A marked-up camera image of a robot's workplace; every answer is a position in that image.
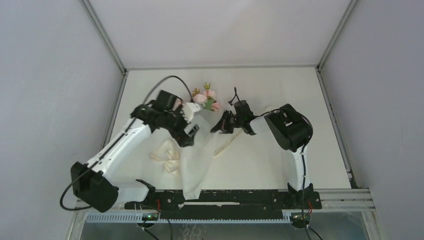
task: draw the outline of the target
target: glass panel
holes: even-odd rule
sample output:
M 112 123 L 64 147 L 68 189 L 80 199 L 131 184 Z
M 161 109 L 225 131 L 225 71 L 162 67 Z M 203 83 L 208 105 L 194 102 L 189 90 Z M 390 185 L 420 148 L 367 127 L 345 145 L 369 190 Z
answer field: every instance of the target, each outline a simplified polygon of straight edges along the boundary
M 310 225 L 325 240 L 368 240 L 360 212 L 313 213 Z M 305 230 L 290 224 L 223 223 L 172 224 L 174 240 L 305 240 Z M 170 239 L 168 224 L 158 223 L 149 230 L 160 240 Z M 309 231 L 312 239 L 318 237 Z M 135 223 L 86 223 L 82 240 L 152 240 Z

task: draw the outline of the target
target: pink flower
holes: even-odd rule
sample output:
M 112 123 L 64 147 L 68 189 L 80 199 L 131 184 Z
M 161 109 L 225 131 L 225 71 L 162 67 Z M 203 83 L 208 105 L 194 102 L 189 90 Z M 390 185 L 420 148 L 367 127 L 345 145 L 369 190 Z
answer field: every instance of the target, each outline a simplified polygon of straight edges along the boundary
M 198 104 L 203 104 L 208 100 L 208 97 L 203 94 L 196 94 L 196 96 L 193 97 L 194 101 Z
M 219 104 L 219 102 L 214 102 L 212 103 L 212 106 L 210 106 L 210 110 L 216 112 L 221 108 L 221 105 Z
M 215 91 L 212 90 L 206 90 L 203 92 L 203 95 L 205 95 L 206 97 L 211 97 L 213 99 L 215 99 L 215 97 L 217 96 L 217 93 Z

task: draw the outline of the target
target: white ceiling panel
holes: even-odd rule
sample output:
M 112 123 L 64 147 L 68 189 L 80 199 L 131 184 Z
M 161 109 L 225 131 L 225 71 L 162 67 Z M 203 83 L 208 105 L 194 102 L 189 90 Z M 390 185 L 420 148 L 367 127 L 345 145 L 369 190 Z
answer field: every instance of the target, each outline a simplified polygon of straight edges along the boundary
M 312 65 L 350 0 L 91 0 L 127 68 Z

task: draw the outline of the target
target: green leaf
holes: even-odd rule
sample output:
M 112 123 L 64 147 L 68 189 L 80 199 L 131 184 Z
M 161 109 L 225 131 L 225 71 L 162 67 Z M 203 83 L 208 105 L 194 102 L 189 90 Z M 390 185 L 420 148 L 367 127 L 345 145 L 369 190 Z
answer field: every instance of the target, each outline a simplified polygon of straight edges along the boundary
M 212 104 L 214 103 L 215 100 L 213 99 L 208 99 L 205 103 L 204 103 L 204 109 L 206 110 L 211 110 Z

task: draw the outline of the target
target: red wire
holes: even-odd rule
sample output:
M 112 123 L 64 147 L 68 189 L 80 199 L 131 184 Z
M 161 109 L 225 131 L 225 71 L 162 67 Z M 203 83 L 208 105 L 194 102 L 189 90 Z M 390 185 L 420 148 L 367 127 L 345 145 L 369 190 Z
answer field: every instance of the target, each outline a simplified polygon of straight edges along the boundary
M 310 215 L 311 213 L 312 213 L 312 210 L 314 209 L 313 207 L 312 207 L 312 204 L 311 204 L 311 202 L 310 201 L 307 201 L 307 203 L 309 204 L 309 212 L 307 213 L 308 215 Z
M 157 210 L 160 211 L 161 210 L 161 200 L 157 199 L 156 202 L 157 202 Z

